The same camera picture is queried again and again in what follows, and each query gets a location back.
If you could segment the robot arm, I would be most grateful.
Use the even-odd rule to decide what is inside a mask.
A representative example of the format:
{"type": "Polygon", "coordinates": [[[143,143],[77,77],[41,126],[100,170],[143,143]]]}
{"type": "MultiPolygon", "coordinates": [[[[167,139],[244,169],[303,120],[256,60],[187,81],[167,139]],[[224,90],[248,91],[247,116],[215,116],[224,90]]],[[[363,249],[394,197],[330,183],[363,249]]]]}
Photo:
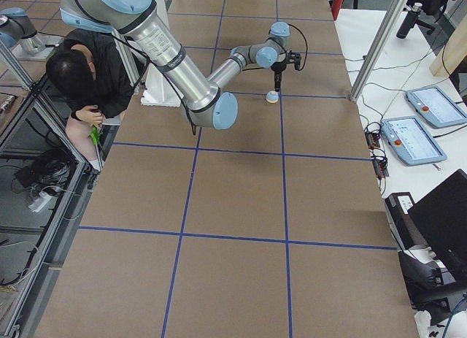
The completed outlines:
{"type": "Polygon", "coordinates": [[[262,44],[238,46],[205,77],[157,13],[156,0],[61,0],[64,23],[89,31],[118,31],[132,38],[158,71],[183,95],[185,117],[198,127],[230,128],[238,115],[236,97],[222,89],[250,64],[271,68],[289,55],[290,27],[274,23],[262,44]]]}

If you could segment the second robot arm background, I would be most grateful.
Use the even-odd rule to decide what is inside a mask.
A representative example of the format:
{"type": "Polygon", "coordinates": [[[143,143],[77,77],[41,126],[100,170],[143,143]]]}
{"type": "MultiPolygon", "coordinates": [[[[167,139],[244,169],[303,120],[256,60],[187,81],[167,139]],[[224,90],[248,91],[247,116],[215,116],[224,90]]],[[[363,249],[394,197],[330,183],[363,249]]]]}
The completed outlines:
{"type": "Polygon", "coordinates": [[[55,47],[47,46],[26,11],[19,7],[1,11],[1,41],[24,61],[46,61],[55,47]]]}

